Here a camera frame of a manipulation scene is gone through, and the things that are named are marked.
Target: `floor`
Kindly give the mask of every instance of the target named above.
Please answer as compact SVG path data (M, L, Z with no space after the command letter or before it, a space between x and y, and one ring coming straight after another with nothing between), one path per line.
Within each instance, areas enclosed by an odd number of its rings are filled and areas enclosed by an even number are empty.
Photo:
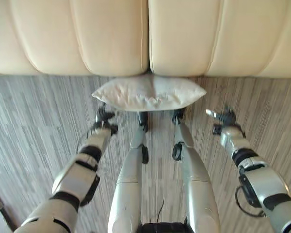
M56 174L75 154L78 138L93 123L100 104L91 93L110 78L0 76L0 198L20 225L50 196ZM212 180L223 233L270 233L267 219L253 219L236 206L238 175L212 135L205 109L234 107L238 122L256 152L280 172L291 189L291 79L194 79L207 95L186 111L194 147ZM143 166L142 222L183 221L185 202L179 163L171 157L174 127L171 112L150 114L147 134L150 162ZM136 129L136 115L118 112L119 132L99 164L101 177L93 201L80 210L78 233L106 233L115 182ZM252 212L256 210L241 203Z

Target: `white pillow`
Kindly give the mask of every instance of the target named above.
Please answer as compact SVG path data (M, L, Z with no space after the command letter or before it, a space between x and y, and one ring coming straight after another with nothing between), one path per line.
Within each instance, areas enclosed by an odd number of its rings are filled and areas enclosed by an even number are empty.
M204 94L203 88L188 79L148 73L113 79L92 96L117 109L142 112L184 108Z

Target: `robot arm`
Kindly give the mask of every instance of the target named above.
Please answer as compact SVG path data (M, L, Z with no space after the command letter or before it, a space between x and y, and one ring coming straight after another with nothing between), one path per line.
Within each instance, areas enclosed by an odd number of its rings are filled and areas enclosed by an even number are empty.
M244 132L236 124L233 110L226 108L222 114L207 110L206 113L223 122L223 125L214 125L213 133L220 135L221 145L238 168L248 203L262 208L276 233L291 233L291 197L285 181L251 149Z
M99 183L98 163L111 135L117 133L117 126L108 123L113 116L99 109L92 135L55 179L51 198L41 203L16 233L74 232L79 206L92 200Z

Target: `beige leather sofa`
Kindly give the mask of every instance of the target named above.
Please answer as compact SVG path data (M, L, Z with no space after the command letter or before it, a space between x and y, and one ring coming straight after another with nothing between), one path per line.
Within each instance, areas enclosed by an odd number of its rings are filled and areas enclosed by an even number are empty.
M291 78L291 0L0 0L0 74Z

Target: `wire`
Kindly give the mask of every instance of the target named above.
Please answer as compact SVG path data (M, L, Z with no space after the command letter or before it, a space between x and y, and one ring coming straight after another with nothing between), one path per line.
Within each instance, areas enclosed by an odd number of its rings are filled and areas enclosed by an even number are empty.
M164 199L163 199L163 203L162 203L162 206L160 208L159 214L157 215L156 223L159 222L159 218L160 218L160 214L161 214L161 211L162 211L163 206L164 206Z
M239 203L239 201L238 201L238 191L241 189L241 185L240 186L238 186L237 188L236 188L236 191L235 191L235 201L236 201L236 204L238 205L238 207L240 208L240 210L241 211L243 211L246 215L248 215L248 216L250 216L250 217L265 217L266 215L265 215L265 213L264 213L264 211L260 211L258 214L252 214L252 213L249 213L249 212L247 212L247 211L245 211L242 207L241 207L241 205L240 205L240 203Z

